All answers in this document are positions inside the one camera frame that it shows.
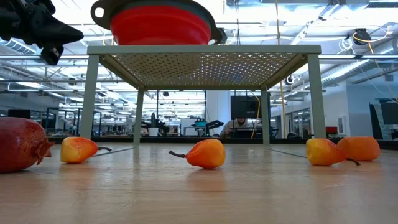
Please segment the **shelf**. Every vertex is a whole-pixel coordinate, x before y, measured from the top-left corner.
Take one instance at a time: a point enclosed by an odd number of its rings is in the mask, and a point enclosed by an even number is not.
[[[89,55],[135,88],[260,90],[320,54],[319,45],[92,46]]]

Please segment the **pomegranate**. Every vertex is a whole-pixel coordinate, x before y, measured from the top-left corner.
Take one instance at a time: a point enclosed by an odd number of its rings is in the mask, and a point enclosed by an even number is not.
[[[0,173],[39,165],[54,145],[39,123],[24,118],[0,118],[0,143]]]

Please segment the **ceiling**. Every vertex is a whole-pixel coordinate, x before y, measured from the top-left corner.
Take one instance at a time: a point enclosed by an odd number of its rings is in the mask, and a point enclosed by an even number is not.
[[[89,45],[111,45],[113,41],[112,33],[97,26],[91,16],[90,9],[95,0],[52,0],[57,8],[55,17],[66,24],[70,24],[76,29],[81,30],[85,37],[80,42],[67,44],[64,55],[84,55]],[[277,44],[278,29],[280,32],[281,44],[319,44],[323,54],[370,54],[367,45],[351,45],[343,39],[347,35],[352,35],[356,28],[365,28],[373,39],[381,39],[373,44],[375,49],[378,46],[391,41],[398,34],[398,17],[396,8],[371,8],[366,1],[361,4],[350,5],[328,5],[326,0],[305,1],[297,4],[284,4],[279,1],[279,15],[276,14],[275,4],[259,4],[258,0],[242,0],[239,13],[234,7],[228,6],[223,0],[197,0],[205,6],[215,18],[218,27],[226,29],[229,37],[228,44],[236,44],[237,24],[239,18],[239,33],[241,44]],[[32,46],[32,50],[39,54],[40,50]],[[9,45],[4,46],[0,42],[0,54],[21,54],[10,49]],[[0,68],[0,78],[4,80],[85,80],[87,60],[62,60],[57,67],[49,67],[38,60],[9,60],[2,63]],[[353,62],[322,60],[321,71],[326,73],[332,68]],[[294,73],[298,90],[308,87],[308,67],[304,66]],[[99,80],[109,82],[98,83],[96,103],[119,104],[113,105],[113,109],[118,111],[134,110],[136,102],[136,92],[134,88],[124,83],[109,70],[99,68]],[[2,89],[14,90],[58,90],[49,95],[67,103],[81,104],[83,98],[84,82],[79,83],[34,83],[20,84],[12,83],[9,85],[0,84]],[[203,91],[169,92],[169,97],[160,94],[160,99],[165,100],[160,110],[164,114],[170,114],[176,118],[188,115],[202,115],[204,110]],[[306,93],[296,94],[295,98],[300,98]],[[147,93],[145,96],[144,114],[150,116],[155,109],[151,104],[156,102],[156,92]],[[274,100],[279,100],[277,93],[273,94]]]

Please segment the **wooden table surface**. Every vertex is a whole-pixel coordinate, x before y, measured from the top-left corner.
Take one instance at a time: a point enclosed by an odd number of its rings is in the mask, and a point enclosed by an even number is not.
[[[143,144],[78,165],[62,164],[54,146],[41,165],[0,175],[0,223],[398,222],[398,151],[315,167],[299,157],[304,145],[225,146],[217,170],[167,154],[189,144]]]

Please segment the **pear stem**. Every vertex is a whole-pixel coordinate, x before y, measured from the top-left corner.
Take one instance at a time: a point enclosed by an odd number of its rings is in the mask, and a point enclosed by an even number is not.
[[[182,159],[185,158],[185,154],[177,154],[177,153],[175,153],[173,151],[170,151],[169,154],[171,154],[173,156],[177,156],[177,157],[182,158]]]
[[[98,147],[98,150],[108,150],[108,152],[112,151],[112,149],[107,148],[107,147]]]
[[[356,161],[355,159],[348,158],[347,160],[348,160],[348,161],[351,161],[351,162],[355,162],[355,164],[356,164],[357,166],[360,166],[360,165],[361,165],[361,164],[360,164],[358,161]]]

